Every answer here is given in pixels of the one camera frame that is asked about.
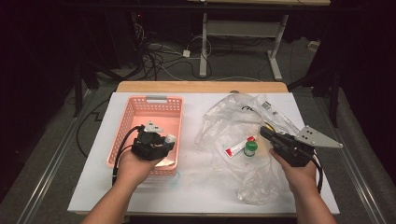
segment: pink basket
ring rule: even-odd
[[[152,175],[175,175],[178,156],[178,140],[180,139],[183,99],[176,96],[131,96],[125,107],[120,127],[113,146],[107,157],[107,165],[114,167],[117,152],[124,136],[135,126],[146,125],[151,120],[163,129],[161,136],[174,135],[177,140],[174,148],[169,151],[166,159],[175,163],[169,166],[156,166]],[[137,137],[137,131],[131,133],[124,146],[131,145]]]

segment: clear plastic bag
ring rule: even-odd
[[[240,187],[235,191],[238,199],[249,204],[269,203],[279,193],[289,190],[288,181],[280,164],[272,158],[270,143],[260,136],[260,127],[271,124],[283,133],[295,134],[285,120],[269,114],[263,107],[265,94],[251,96],[231,94],[212,106],[203,116],[201,130],[195,136],[195,144],[201,150],[213,153],[212,164],[223,167]],[[249,136],[256,136],[258,149],[253,157],[241,151],[229,158],[225,149],[235,146]]]

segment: table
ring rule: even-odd
[[[192,2],[208,3],[239,3],[239,4],[261,4],[261,5],[303,5],[303,6],[328,6],[330,0],[190,0]],[[274,78],[277,81],[282,80],[282,75],[276,61],[276,54],[282,40],[283,32],[286,28],[289,15],[283,15],[280,22],[262,22],[262,21],[214,21],[207,18],[204,13],[203,31],[202,31],[202,50],[200,61],[200,77],[206,77],[207,65],[207,36],[208,35],[233,35],[233,36],[252,36],[252,37],[274,37],[275,42],[271,50],[267,51],[268,60],[271,65]]]
[[[101,128],[92,146],[68,211],[88,213],[111,188],[111,171],[106,158],[118,129],[125,102],[132,94],[172,94],[185,100],[182,120],[182,136],[179,145],[177,174],[150,176],[134,193],[127,215],[148,216],[212,216],[212,217],[284,217],[295,216],[292,194],[285,193],[278,200],[265,205],[249,205],[239,201],[234,194],[235,184],[229,175],[215,175],[210,152],[195,150],[193,139],[199,130],[201,119],[207,109],[231,91],[255,94],[268,92],[269,99],[285,115],[304,126],[291,93],[283,83],[265,82],[121,82],[113,93]],[[331,211],[339,213],[326,177],[322,197]]]

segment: person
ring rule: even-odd
[[[295,199],[298,223],[336,223],[318,193],[315,164],[311,161],[305,167],[291,167],[273,149],[270,149],[270,153],[281,164],[289,181],[290,191]],[[134,190],[149,176],[150,170],[160,161],[161,159],[144,161],[133,153],[124,153],[120,158],[116,183],[82,223],[122,223]]]

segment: gray floor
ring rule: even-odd
[[[174,43],[163,43],[170,49],[163,50],[182,52],[183,47]],[[239,46],[230,53],[226,43],[218,45],[226,47],[213,47],[209,62],[212,68],[212,76],[208,80],[228,81],[274,81],[272,71],[268,65],[265,51],[272,47],[273,42],[264,39],[257,47]],[[314,52],[306,49],[308,40],[301,39],[294,43],[282,43],[277,54],[277,61],[286,84],[304,77],[311,63]],[[226,56],[216,54],[230,53]],[[162,54],[166,60],[176,58],[176,55]],[[199,61],[184,60],[192,63],[195,75],[198,74]],[[127,74],[128,69],[119,69],[115,72]],[[97,105],[107,99],[113,92],[117,83],[104,75],[99,74],[100,87],[97,91],[87,91],[84,103],[85,117]],[[191,74],[188,63],[176,64],[162,70],[158,74],[158,80],[198,80]],[[297,105],[301,111],[304,122],[315,129],[342,141],[345,151],[333,149],[320,149],[319,156],[326,169],[332,191],[340,208],[341,214],[336,216],[339,223],[390,223],[396,218],[396,190],[379,160],[376,158],[370,145],[361,132],[359,123],[349,110],[347,99],[340,93],[338,109],[339,128],[334,129],[327,118],[327,106],[329,99],[314,98],[309,88],[297,88],[294,93]],[[26,162],[20,176],[15,181],[6,198],[0,205],[0,223],[17,223],[21,215],[25,223],[78,223],[83,216],[66,211],[73,195],[74,187],[78,182],[79,175],[84,166],[85,158],[78,150],[76,137],[64,139],[70,130],[71,124],[81,121],[73,118],[74,93],[71,91],[65,99],[64,106],[48,124],[45,134],[42,136],[34,152]],[[89,153],[91,145],[100,127],[100,118],[106,112],[106,104],[98,107],[98,119],[91,115],[83,123],[79,132],[81,148]],[[47,170],[55,158],[59,160],[59,166]],[[40,194],[35,192],[35,187],[43,174],[54,174],[49,177],[47,189]],[[29,202],[32,195],[42,197],[34,198]],[[269,223],[295,223],[295,219],[263,219],[263,218],[186,218],[186,217],[135,217],[134,223],[246,223],[246,222]]]

